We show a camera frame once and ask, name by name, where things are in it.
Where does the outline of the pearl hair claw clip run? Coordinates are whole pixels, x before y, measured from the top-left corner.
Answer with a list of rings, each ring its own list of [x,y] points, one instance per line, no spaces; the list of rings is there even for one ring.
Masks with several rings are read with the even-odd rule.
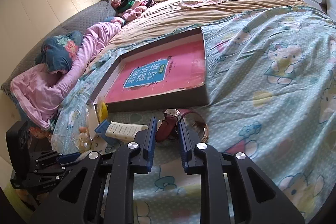
[[[95,140],[91,138],[86,127],[79,127],[79,132],[75,135],[75,146],[80,153],[95,150]]]

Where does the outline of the clear bagged white card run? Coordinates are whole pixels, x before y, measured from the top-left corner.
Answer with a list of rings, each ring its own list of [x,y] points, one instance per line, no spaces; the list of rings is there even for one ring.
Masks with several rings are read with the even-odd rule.
[[[91,139],[96,137],[95,129],[99,125],[96,106],[93,102],[87,104],[87,129]]]

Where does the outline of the yellow item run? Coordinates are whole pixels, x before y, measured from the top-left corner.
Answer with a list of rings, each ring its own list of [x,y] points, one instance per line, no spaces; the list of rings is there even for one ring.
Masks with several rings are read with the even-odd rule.
[[[100,101],[97,104],[97,117],[99,123],[102,123],[108,118],[108,108],[104,101]]]

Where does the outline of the red strap wristwatch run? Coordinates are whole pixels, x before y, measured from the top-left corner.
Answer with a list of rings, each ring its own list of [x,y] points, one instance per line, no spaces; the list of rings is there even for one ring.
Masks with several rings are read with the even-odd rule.
[[[163,120],[155,134],[155,141],[163,143],[166,140],[178,139],[177,124],[183,120],[185,125],[195,132],[202,142],[209,139],[209,127],[202,116],[194,110],[189,109],[166,109],[163,112]]]

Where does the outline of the pink quilt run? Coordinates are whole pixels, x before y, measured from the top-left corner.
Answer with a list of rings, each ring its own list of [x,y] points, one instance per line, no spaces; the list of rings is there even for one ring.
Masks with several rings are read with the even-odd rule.
[[[27,119],[48,130],[59,105],[83,75],[87,65],[118,34],[126,21],[118,16],[90,26],[51,36],[42,43],[35,65],[14,77],[10,90]]]

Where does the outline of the dark blue floral pillow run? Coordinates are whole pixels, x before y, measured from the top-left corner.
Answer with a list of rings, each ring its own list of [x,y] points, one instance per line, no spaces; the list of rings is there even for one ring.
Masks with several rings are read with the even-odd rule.
[[[48,73],[68,73],[81,46],[82,37],[81,32],[73,31],[46,38],[35,58],[35,64],[45,64]]]

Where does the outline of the Hello Kitty teal blanket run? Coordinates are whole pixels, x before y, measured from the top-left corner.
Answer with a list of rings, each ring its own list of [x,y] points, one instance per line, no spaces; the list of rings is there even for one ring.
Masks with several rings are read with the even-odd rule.
[[[51,146],[77,152],[85,103],[117,57],[200,26],[115,50],[82,76],[62,103]],[[244,152],[293,202],[306,223],[322,216],[335,187],[335,21],[317,9],[246,11],[202,28],[210,104],[195,108],[219,152]],[[159,144],[149,175],[135,175],[135,223],[199,223],[201,178],[184,173],[177,141]]]

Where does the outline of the dark cardboard box tray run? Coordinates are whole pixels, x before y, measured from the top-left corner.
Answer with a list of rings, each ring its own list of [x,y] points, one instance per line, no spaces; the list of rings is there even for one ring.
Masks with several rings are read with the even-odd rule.
[[[88,107],[110,113],[209,104],[206,47],[201,28],[159,39],[119,56],[106,71]]]

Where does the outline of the grey quilted headboard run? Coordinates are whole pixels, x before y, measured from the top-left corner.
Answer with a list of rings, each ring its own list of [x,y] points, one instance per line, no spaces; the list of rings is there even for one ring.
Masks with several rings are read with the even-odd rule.
[[[13,101],[13,96],[11,95],[10,91],[11,80],[24,71],[30,69],[34,65],[35,58],[41,52],[42,43],[46,38],[50,36],[67,34],[72,31],[79,31],[83,34],[88,27],[94,25],[95,23],[103,22],[106,18],[115,15],[116,10],[111,6],[110,1],[101,0],[78,12],[74,16],[71,16],[69,19],[65,20],[63,23],[46,34],[44,38],[42,38],[34,47],[32,47],[32,49],[14,68],[9,78],[1,85],[1,91],[3,91]]]

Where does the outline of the pile of clothes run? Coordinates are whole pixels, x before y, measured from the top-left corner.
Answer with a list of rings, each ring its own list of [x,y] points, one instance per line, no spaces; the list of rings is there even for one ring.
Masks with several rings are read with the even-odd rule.
[[[138,19],[143,12],[157,3],[164,1],[166,0],[111,0],[110,5],[115,10],[116,16],[108,21],[120,22],[123,26]]]

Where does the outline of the tan bed sheet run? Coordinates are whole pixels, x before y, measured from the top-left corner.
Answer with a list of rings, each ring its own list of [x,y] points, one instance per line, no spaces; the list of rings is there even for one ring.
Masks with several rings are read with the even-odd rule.
[[[159,3],[143,12],[138,19],[126,24],[118,34],[111,38],[109,44],[88,66],[92,67],[109,50],[143,40],[158,38],[183,27],[189,27],[194,24],[205,25],[231,15],[241,14],[244,11],[307,5],[303,0],[241,0],[193,9],[181,9],[179,1],[181,0],[169,0]]]

